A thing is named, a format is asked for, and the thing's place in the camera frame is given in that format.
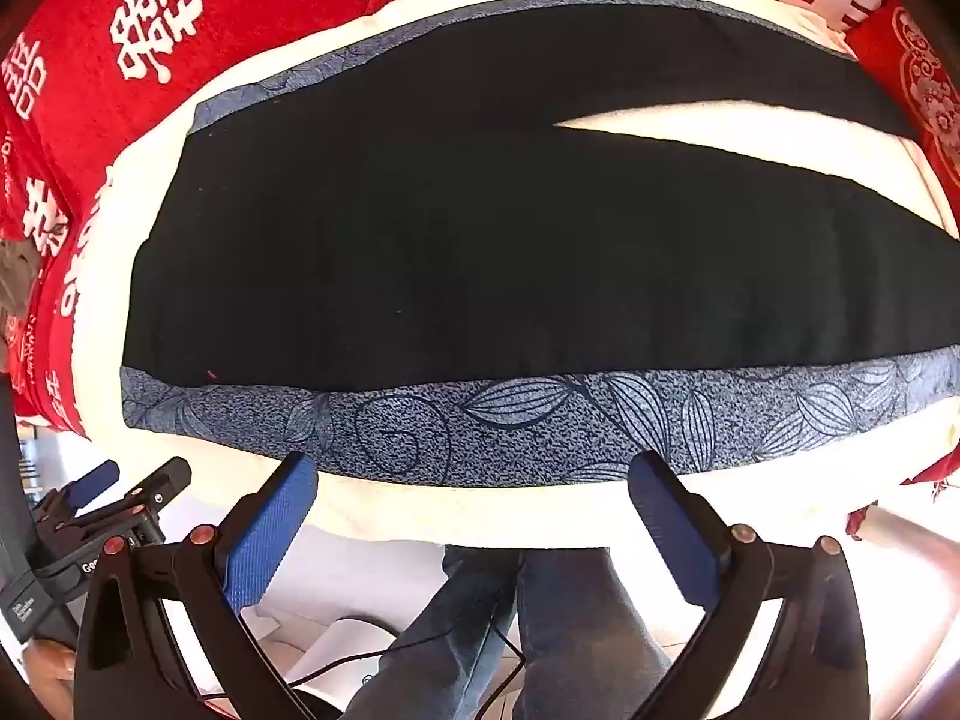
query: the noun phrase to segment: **gray patterned fabric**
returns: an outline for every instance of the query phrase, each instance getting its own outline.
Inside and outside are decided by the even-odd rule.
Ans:
[[[238,86],[234,89],[221,92],[219,95],[216,95],[216,97],[205,100],[197,106],[197,110],[194,113],[193,125],[190,127],[190,134],[204,127],[209,127],[210,124],[218,122],[224,116],[229,116],[229,114],[243,110],[256,103],[262,103],[263,100],[270,100],[270,98],[275,98],[279,95],[296,92],[298,89],[304,89],[307,86],[312,86],[313,84],[320,83],[320,81],[329,79],[331,76],[336,76],[336,74],[347,71],[352,67],[362,65],[364,62],[373,59],[373,57],[381,55],[381,53],[387,52],[440,26],[464,22],[470,19],[480,19],[483,18],[483,16],[496,16],[501,13],[514,13],[521,10],[532,10],[534,8],[579,4],[669,5],[671,7],[704,10],[710,13],[716,13],[719,16],[728,16],[734,19],[745,20],[746,22],[758,23],[776,32],[781,32],[797,40],[802,40],[825,52],[856,61],[853,60],[853,57],[841,52],[834,52],[834,50],[823,47],[780,25],[768,22],[768,20],[758,18],[749,13],[742,13],[738,10],[718,5],[715,2],[703,0],[499,0],[450,10],[428,19],[420,19],[416,22],[408,23],[408,25],[387,30],[366,40],[361,40],[343,49],[318,56],[315,59],[304,62],[304,64],[296,65],[289,70],[282,71],[282,73],[277,73],[275,76],[271,76],[263,81],[257,81],[256,83]]]
[[[865,433],[960,392],[960,346],[833,367],[663,370],[326,394],[169,386],[121,370],[131,428],[409,485],[622,479],[653,448],[678,473],[747,466]]]

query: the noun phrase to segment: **person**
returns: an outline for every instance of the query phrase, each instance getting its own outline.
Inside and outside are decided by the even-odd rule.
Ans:
[[[517,615],[526,661],[514,720],[629,720],[669,668],[606,549],[448,546],[448,579],[381,656],[342,720],[469,720],[481,706]],[[72,653],[27,649],[31,687],[54,720]]]

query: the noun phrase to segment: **person's leg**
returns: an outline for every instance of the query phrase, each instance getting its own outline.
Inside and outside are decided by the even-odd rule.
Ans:
[[[514,720],[627,720],[669,668],[605,549],[524,552]]]
[[[473,717],[503,653],[493,627],[510,627],[519,569],[515,550],[446,548],[446,584],[382,656],[342,720]]]

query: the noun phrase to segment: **bolt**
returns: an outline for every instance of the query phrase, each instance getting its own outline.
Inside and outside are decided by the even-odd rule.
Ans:
[[[127,546],[127,543],[123,540],[123,536],[114,536],[107,539],[107,543],[104,544],[104,552],[107,555],[116,555],[118,552],[123,552],[125,546]]]
[[[213,536],[216,535],[217,531],[212,525],[198,525],[190,532],[190,541],[201,546],[213,541]]]
[[[833,536],[822,536],[820,538],[820,548],[827,553],[827,555],[837,556],[842,551],[840,549],[840,542],[837,541]]]
[[[752,544],[757,540],[757,531],[749,525],[734,525],[730,532],[741,544]]]

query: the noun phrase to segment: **bed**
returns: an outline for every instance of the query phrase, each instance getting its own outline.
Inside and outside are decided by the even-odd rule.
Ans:
[[[738,29],[760,26],[764,35],[802,43],[804,57],[828,56],[839,73],[856,57],[872,86],[864,82],[860,109],[847,98],[827,101],[836,106],[830,111],[850,114],[826,115],[809,109],[812,103],[787,110],[742,98],[669,98],[557,119],[563,135],[686,143],[853,182],[892,201],[891,213],[909,214],[897,220],[923,220],[917,240],[932,236],[949,264],[949,239],[957,238],[952,208],[960,207],[956,92],[898,0],[45,0],[4,66],[6,211],[13,226],[25,217],[34,222],[23,229],[30,227],[46,255],[30,312],[11,337],[21,391],[56,427],[86,435],[134,476],[171,455],[186,457],[194,493],[223,505],[260,484],[285,451],[318,454],[320,496],[311,521],[356,538],[607,544],[635,516],[622,477],[640,445],[666,454],[676,447],[675,470],[692,490],[707,495],[724,519],[757,527],[812,509],[852,511],[949,454],[958,439],[953,343],[960,338],[950,337],[952,306],[941,293],[923,303],[924,311],[946,306],[936,343],[917,341],[892,356],[850,354],[830,365],[693,365],[659,373],[606,367],[593,379],[552,368],[476,377],[429,394],[409,384],[371,386],[362,392],[374,394],[357,401],[296,386],[232,391],[215,370],[203,386],[171,385],[128,364],[136,258],[157,229],[188,139],[219,137],[238,114],[284,105],[357,63],[373,66],[371,57],[382,52],[377,41],[410,45],[441,26],[476,23],[477,14],[611,2],[698,19],[733,14]],[[59,76],[67,68],[69,76]],[[857,110],[864,118],[885,110],[886,103],[868,104],[879,93],[892,101],[890,123],[851,121]],[[943,269],[927,268],[924,262],[929,282],[946,289]],[[140,288],[138,295],[142,303],[147,293]],[[245,322],[266,346],[279,320],[256,305],[246,309]],[[593,397],[597,391],[607,400]],[[755,424],[728,431],[749,440],[724,442],[717,426],[733,424],[737,405],[723,392],[760,404]],[[257,403],[261,416],[280,420],[262,440],[235,418],[256,413]],[[432,439],[423,449],[419,440],[412,455],[403,443],[375,450],[359,439],[336,443],[349,437],[351,415],[383,403],[424,423],[418,435]],[[597,422],[605,404],[613,418]],[[371,413],[367,435],[384,418]],[[596,430],[598,445],[610,451],[585,461],[589,451],[565,455],[562,447],[551,455],[563,456],[556,467],[546,464],[549,473],[544,463],[517,461],[550,455],[538,443],[544,420],[564,414],[578,436]],[[483,427],[478,440],[497,447],[490,453],[496,472],[453,457],[437,425],[456,419]],[[247,427],[238,435],[230,423]],[[604,425],[626,438],[608,436]],[[437,452],[439,459],[430,456]],[[328,455],[340,459],[324,464]]]

